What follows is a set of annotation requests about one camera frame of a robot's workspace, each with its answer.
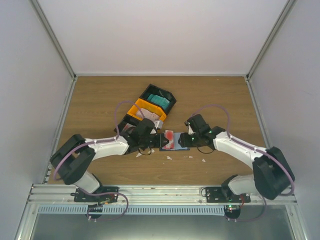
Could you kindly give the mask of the navy blue card holder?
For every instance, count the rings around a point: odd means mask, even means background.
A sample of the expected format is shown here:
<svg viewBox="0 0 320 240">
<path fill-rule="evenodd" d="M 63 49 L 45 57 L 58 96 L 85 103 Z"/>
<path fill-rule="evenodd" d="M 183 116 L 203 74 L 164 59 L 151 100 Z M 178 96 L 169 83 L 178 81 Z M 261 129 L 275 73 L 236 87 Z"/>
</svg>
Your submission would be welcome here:
<svg viewBox="0 0 320 240">
<path fill-rule="evenodd" d="M 173 150 L 165 150 L 163 148 L 160 148 L 159 150 L 162 152 L 165 152 L 165 151 L 189 151 L 190 150 L 189 147 L 177 148 L 177 134 L 182 134 L 182 132 L 174 132 L 174 149 Z"/>
</svg>

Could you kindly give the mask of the red circle white card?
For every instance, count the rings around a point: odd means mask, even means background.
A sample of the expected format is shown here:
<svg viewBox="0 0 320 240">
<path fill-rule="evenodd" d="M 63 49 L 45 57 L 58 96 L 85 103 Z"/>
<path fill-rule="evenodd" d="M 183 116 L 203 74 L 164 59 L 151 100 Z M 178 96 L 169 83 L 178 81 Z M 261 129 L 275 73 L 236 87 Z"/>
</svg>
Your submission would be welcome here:
<svg viewBox="0 0 320 240">
<path fill-rule="evenodd" d="M 174 132 L 172 130 L 166 130 L 164 134 L 165 138 L 168 139 L 168 143 L 163 147 L 164 150 L 174 149 Z"/>
</svg>

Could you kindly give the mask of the black bin with red cards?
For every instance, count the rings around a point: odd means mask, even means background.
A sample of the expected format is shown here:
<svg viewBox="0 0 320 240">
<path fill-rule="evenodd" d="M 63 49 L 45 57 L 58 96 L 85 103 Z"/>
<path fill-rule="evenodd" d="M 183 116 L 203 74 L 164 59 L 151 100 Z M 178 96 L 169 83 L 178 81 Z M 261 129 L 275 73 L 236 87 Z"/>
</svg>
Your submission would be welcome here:
<svg viewBox="0 0 320 240">
<path fill-rule="evenodd" d="M 126 114 L 120 123 L 117 125 L 119 134 L 124 134 L 126 132 L 134 133 L 136 135 L 141 133 L 141 127 L 138 127 L 143 118 L 132 116 Z"/>
</svg>

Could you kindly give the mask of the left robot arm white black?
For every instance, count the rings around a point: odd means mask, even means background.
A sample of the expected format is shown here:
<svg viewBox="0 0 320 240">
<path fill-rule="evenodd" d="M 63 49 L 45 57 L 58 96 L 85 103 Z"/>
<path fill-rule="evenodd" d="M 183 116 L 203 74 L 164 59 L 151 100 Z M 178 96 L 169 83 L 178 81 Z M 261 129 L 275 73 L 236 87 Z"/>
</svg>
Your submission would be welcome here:
<svg viewBox="0 0 320 240">
<path fill-rule="evenodd" d="M 169 143 L 164 133 L 159 133 L 155 123 L 144 118 L 137 126 L 109 138 L 90 139 L 75 134 L 51 157 L 53 178 L 65 185 L 75 185 L 92 202 L 98 202 L 107 191 L 93 174 L 90 164 L 100 158 L 123 156 L 146 149 L 162 148 Z"/>
</svg>

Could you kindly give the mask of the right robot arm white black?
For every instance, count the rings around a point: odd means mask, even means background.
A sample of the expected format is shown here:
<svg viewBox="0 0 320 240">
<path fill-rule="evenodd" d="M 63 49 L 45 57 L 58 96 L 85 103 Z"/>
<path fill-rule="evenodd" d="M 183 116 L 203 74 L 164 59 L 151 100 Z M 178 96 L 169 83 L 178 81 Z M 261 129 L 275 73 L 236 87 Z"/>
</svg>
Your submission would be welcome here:
<svg viewBox="0 0 320 240">
<path fill-rule="evenodd" d="M 283 154 L 273 146 L 258 147 L 231 135 L 227 129 L 210 127 L 200 114 L 186 121 L 187 132 L 181 133 L 178 143 L 183 148 L 208 147 L 232 156 L 252 169 L 249 175 L 232 175 L 221 184 L 221 196 L 228 203 L 242 194 L 259 194 L 268 200 L 294 193 L 295 176 Z"/>
</svg>

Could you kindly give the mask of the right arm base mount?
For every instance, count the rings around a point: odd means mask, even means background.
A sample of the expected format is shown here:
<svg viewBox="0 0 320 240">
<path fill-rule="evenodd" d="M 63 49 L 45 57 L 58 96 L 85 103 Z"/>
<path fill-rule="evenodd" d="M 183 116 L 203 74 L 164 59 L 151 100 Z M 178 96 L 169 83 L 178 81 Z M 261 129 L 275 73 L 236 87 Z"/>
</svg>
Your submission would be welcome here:
<svg viewBox="0 0 320 240">
<path fill-rule="evenodd" d="M 221 186 L 204 187 L 200 190 L 200 195 L 206 198 L 207 203 L 242 204 L 251 202 L 249 195 L 235 195 L 231 191 L 225 191 Z"/>
</svg>

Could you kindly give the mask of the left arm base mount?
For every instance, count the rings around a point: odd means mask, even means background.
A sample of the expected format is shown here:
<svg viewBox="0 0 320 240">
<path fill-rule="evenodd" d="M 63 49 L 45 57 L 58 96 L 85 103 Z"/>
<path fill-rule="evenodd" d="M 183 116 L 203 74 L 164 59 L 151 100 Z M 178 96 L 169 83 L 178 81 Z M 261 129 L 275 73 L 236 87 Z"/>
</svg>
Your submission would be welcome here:
<svg viewBox="0 0 320 240">
<path fill-rule="evenodd" d="M 70 195 L 73 197 L 73 201 L 77 203 L 111 204 L 117 202 L 118 191 L 119 187 L 117 186 L 102 186 L 94 193 L 87 194 L 77 188 L 75 192 L 72 192 Z"/>
</svg>

